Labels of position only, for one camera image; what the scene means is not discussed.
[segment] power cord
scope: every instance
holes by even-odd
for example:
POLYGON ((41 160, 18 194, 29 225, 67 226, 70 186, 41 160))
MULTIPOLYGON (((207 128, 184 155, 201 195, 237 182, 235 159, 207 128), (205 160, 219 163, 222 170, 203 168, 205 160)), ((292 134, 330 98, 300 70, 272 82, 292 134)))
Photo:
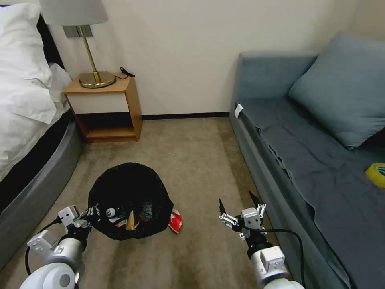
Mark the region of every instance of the power cord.
POLYGON ((282 232, 282 233, 288 233, 288 234, 294 235, 298 239, 298 243, 300 244, 301 282, 302 282, 302 286, 304 288, 306 288, 306 285, 305 285, 305 274, 304 274, 304 246, 302 244, 301 237, 297 233, 295 233, 294 231, 291 231, 291 230, 287 230, 287 229, 252 229, 252 228, 248 228, 248 227, 245 227, 245 229, 247 229, 249 231, 260 232, 260 233, 265 233, 265 232, 266 233, 282 232))
POLYGON ((125 77, 125 78, 121 78, 121 77, 119 77, 119 76, 116 75, 116 77, 119 78, 119 79, 126 79, 126 78, 129 77, 129 76, 130 76, 130 77, 135 77, 134 74, 128 72, 127 70, 125 70, 125 69, 122 68, 122 67, 120 68, 120 71, 121 71, 123 74, 125 74, 126 77, 125 77))
MULTIPOLYGON (((52 225, 54 224, 59 224, 61 223, 61 219, 59 216, 56 217, 56 219, 54 219, 51 223, 49 223, 48 225, 44 226, 40 231, 39 233, 41 233, 42 231, 48 229, 49 227, 51 227, 52 225)), ((27 270, 27 273, 28 275, 31 275, 32 272, 31 272, 31 269, 29 268, 29 251, 31 250, 30 247, 27 247, 27 250, 25 251, 25 269, 27 270)))

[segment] black trash can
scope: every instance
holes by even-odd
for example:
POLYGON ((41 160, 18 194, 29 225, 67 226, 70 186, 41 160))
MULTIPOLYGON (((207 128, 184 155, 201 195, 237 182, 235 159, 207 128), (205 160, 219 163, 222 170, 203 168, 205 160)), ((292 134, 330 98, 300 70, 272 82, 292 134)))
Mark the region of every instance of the black trash can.
POLYGON ((124 163, 106 170, 88 195, 88 206, 96 206, 100 217, 92 226, 114 240, 141 239, 165 230, 174 206, 156 172, 139 163, 124 163), (141 218, 134 230, 111 223, 106 212, 119 208, 141 218))

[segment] white wall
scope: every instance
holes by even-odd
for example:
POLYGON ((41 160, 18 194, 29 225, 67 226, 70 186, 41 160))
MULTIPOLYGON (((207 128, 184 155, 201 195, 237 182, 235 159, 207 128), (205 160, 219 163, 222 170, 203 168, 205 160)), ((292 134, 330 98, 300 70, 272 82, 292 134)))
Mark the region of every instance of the white wall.
MULTIPOLYGON (((89 44, 99 70, 136 74, 143 114, 228 111, 239 52, 319 49, 358 1, 104 0, 89 44)), ((51 30, 71 76, 90 71, 81 39, 51 30)))
POLYGON ((349 31, 385 41, 385 1, 361 0, 349 31))

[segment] wooden nightstand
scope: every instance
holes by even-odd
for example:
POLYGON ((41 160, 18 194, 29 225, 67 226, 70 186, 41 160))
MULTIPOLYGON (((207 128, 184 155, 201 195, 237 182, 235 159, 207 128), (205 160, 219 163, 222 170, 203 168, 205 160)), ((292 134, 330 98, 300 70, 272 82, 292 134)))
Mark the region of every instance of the wooden nightstand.
POLYGON ((104 88, 84 88, 77 77, 63 93, 88 143, 139 141, 142 112, 134 78, 117 78, 104 88))

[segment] beige carpet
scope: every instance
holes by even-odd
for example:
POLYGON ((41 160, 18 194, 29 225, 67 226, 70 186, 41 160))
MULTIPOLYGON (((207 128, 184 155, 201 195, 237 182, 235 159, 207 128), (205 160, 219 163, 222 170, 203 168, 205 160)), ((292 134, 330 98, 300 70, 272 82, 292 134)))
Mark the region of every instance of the beige carpet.
MULTIPOLYGON (((81 289, 256 286, 246 243, 218 219, 218 198, 229 214, 236 215, 252 205, 248 191, 256 192, 228 118, 146 121, 138 143, 85 147, 71 180, 39 228, 68 205, 85 209, 97 177, 125 162, 142 163, 158 173, 182 214, 182 231, 176 235, 167 229, 146 239, 118 242, 93 230, 83 254, 81 289)), ((267 219, 265 227, 270 227, 267 219)), ((55 225, 52 232, 61 236, 63 228, 55 225)), ((1 288, 19 288, 27 277, 24 252, 20 249, 0 272, 1 288)), ((35 270, 39 258, 32 256, 30 263, 35 270)))

